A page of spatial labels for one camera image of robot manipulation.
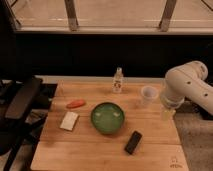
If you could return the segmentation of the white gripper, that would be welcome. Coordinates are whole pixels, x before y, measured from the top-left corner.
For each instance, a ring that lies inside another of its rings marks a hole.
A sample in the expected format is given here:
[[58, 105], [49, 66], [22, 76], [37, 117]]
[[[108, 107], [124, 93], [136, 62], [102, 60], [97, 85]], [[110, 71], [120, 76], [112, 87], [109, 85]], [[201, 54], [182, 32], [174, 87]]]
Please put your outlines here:
[[184, 102], [184, 100], [172, 101], [168, 99], [164, 94], [160, 95], [160, 100], [163, 106], [165, 107], [162, 109], [161, 115], [163, 120], [172, 119], [173, 115], [176, 113], [175, 109], [178, 109]]

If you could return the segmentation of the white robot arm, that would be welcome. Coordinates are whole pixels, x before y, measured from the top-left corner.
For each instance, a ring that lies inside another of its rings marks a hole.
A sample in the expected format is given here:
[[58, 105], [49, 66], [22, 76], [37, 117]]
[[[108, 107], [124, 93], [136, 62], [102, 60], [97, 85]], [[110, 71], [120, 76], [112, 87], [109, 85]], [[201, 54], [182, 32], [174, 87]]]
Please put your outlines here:
[[204, 120], [213, 121], [213, 86], [205, 82], [207, 76], [208, 68], [201, 61], [191, 61], [169, 69], [160, 93], [163, 106], [178, 109], [185, 99], [189, 99], [200, 107]]

